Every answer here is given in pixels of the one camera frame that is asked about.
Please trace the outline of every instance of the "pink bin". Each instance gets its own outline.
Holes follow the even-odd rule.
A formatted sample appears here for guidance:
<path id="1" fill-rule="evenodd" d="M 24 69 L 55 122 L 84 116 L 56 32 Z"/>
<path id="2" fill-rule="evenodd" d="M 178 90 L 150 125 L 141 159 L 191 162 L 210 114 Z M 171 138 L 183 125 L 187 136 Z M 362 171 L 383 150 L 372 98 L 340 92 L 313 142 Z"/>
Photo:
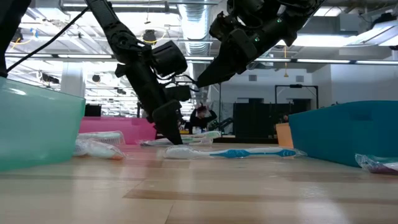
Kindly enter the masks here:
<path id="1" fill-rule="evenodd" d="M 142 118 L 84 117 L 79 133 L 100 131 L 121 131 L 126 144 L 136 145 L 139 140 L 154 140 L 156 130 L 153 124 Z"/>

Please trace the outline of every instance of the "black cable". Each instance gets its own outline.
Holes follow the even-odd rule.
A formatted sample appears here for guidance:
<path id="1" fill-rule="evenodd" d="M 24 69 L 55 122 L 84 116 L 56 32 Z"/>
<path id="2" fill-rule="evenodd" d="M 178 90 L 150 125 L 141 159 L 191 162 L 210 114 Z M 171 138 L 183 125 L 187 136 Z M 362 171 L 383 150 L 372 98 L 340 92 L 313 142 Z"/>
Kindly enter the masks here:
<path id="1" fill-rule="evenodd" d="M 328 12 L 330 12 L 332 9 L 334 9 L 336 6 L 331 7 L 329 10 L 327 10 L 327 12 L 323 15 L 326 16 L 328 14 Z"/>
<path id="2" fill-rule="evenodd" d="M 197 82 L 196 82 L 193 78 L 191 78 L 189 75 L 178 75 L 178 76 L 175 76 L 175 77 L 187 77 L 189 80 L 192 81 L 193 84 L 196 84 L 196 83 L 197 83 Z"/>
<path id="3" fill-rule="evenodd" d="M 362 18 L 365 22 L 373 23 L 373 21 L 367 21 L 367 20 L 365 19 L 365 17 L 363 17 L 361 14 L 359 14 L 359 16 L 360 16 L 360 18 Z"/>
<path id="4" fill-rule="evenodd" d="M 170 80 L 170 79 L 172 79 L 172 78 L 174 78 L 176 75 L 174 74 L 174 75 L 171 75 L 171 76 L 169 76 L 169 77 L 166 77 L 166 78 L 162 78 L 162 77 L 160 77 L 160 76 L 156 76 L 156 78 L 158 79 L 158 80 L 162 80 L 162 81 L 166 81 L 166 80 Z"/>
<path id="5" fill-rule="evenodd" d="M 38 49 L 32 51 L 31 53 L 29 53 L 28 55 L 26 55 L 25 57 L 21 58 L 19 61 L 17 61 L 14 65 L 11 65 L 9 68 L 7 68 L 7 72 L 10 72 L 12 69 L 14 69 L 15 67 L 17 67 L 19 64 L 21 64 L 23 61 L 27 60 L 28 58 L 30 58 L 31 56 L 37 54 L 37 52 L 40 52 L 41 50 L 43 50 L 44 48 L 48 47 L 52 42 L 54 42 L 58 37 L 60 37 L 67 29 L 69 29 L 69 27 L 71 27 L 82 15 L 84 15 L 85 12 L 87 12 L 89 10 L 88 7 L 86 7 L 79 15 L 77 15 L 74 19 L 72 19 L 72 21 L 70 21 L 58 34 L 56 34 L 53 38 L 51 38 L 51 40 L 49 40 L 47 43 L 43 44 L 41 47 L 39 47 Z"/>
<path id="6" fill-rule="evenodd" d="M 196 90 L 196 89 L 193 89 L 193 88 L 189 88 L 191 91 L 194 91 L 195 93 L 199 93 L 200 92 L 200 90 Z"/>
<path id="7" fill-rule="evenodd" d="M 340 8 L 340 6 L 336 6 L 338 9 L 340 9 L 340 11 L 341 11 L 341 13 L 343 13 L 344 12 L 344 10 L 342 10 L 341 8 Z"/>

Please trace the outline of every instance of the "ceiling light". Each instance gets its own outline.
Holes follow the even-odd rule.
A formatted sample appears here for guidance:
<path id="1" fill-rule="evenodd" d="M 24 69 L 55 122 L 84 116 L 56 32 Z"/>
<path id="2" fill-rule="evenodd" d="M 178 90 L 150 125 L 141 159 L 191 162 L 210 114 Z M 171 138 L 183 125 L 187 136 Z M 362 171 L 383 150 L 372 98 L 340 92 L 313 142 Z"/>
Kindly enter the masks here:
<path id="1" fill-rule="evenodd" d="M 349 60 L 297 59 L 300 63 L 349 63 Z"/>
<path id="2" fill-rule="evenodd" d="M 157 43 L 157 39 L 155 36 L 155 30 L 145 30 L 145 34 L 142 36 L 142 39 L 145 43 L 155 45 Z"/>
<path id="3" fill-rule="evenodd" d="M 86 96 L 85 98 L 86 100 L 114 99 L 118 101 L 138 101 L 138 98 L 134 96 Z"/>
<path id="4" fill-rule="evenodd" d="M 86 7 L 86 4 L 63 4 L 63 7 Z M 112 4 L 112 7 L 139 7 L 139 8 L 164 8 L 163 4 Z M 177 9 L 176 6 L 170 6 L 170 9 Z"/>
<path id="5" fill-rule="evenodd" d="M 336 17 L 340 15 L 347 7 L 325 6 L 318 9 L 313 16 Z"/>
<path id="6" fill-rule="evenodd" d="M 258 58 L 255 62 L 290 62 L 288 58 Z"/>
<path id="7" fill-rule="evenodd" d="M 343 35 L 299 35 L 294 41 L 294 46 L 301 47 L 343 47 L 349 44 L 350 37 Z M 283 40 L 276 45 L 285 46 Z"/>
<path id="8" fill-rule="evenodd" d="M 212 61 L 214 57 L 197 57 L 197 56 L 185 56 L 187 60 L 204 60 L 204 61 Z"/>
<path id="9" fill-rule="evenodd" d="M 392 26 L 387 26 L 387 27 L 379 27 L 379 28 L 374 28 L 371 29 L 365 33 L 359 34 L 356 37 L 350 37 L 349 43 L 348 44 L 364 44 L 367 41 L 381 35 L 385 31 L 391 29 Z"/>
<path id="10" fill-rule="evenodd" d="M 4 56 L 6 57 L 14 57 L 14 58 L 22 58 L 25 57 L 27 54 L 20 54 L 20 53 L 5 53 Z M 31 58 L 41 58 L 41 57 L 52 57 L 50 54 L 35 54 L 31 56 Z"/>
<path id="11" fill-rule="evenodd" d="M 58 55 L 60 58 L 112 58 L 112 55 Z"/>
<path id="12" fill-rule="evenodd" d="M 398 65 L 398 61 L 359 60 L 356 63 L 360 65 Z"/>

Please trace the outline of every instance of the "ceiling duct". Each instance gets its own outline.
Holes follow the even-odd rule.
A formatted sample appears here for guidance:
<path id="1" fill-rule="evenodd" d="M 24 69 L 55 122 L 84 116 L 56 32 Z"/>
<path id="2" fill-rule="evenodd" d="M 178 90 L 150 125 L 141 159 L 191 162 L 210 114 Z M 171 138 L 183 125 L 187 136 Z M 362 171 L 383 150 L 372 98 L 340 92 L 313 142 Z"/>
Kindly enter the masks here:
<path id="1" fill-rule="evenodd" d="M 44 17 L 49 20 L 64 20 L 67 16 L 62 12 L 60 0 L 32 0 L 28 10 L 34 17 Z"/>
<path id="2" fill-rule="evenodd" d="M 210 29 L 210 7 L 199 4 L 178 5 L 182 17 L 182 31 L 184 39 L 204 40 Z M 206 42 L 185 43 L 186 54 L 189 56 L 204 56 L 209 54 L 210 45 Z M 206 64 L 189 64 L 190 74 L 196 79 L 206 69 Z M 206 94 L 195 93 L 197 101 L 206 101 Z"/>

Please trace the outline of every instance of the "orange box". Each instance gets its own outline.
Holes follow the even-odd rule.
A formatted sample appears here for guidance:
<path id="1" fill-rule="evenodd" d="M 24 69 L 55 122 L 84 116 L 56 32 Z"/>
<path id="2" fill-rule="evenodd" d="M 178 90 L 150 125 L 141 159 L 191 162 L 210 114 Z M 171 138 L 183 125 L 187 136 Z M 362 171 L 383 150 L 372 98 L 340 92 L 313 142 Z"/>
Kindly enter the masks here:
<path id="1" fill-rule="evenodd" d="M 288 123 L 277 124 L 276 133 L 278 135 L 279 146 L 293 149 L 292 133 L 290 132 L 290 126 Z"/>

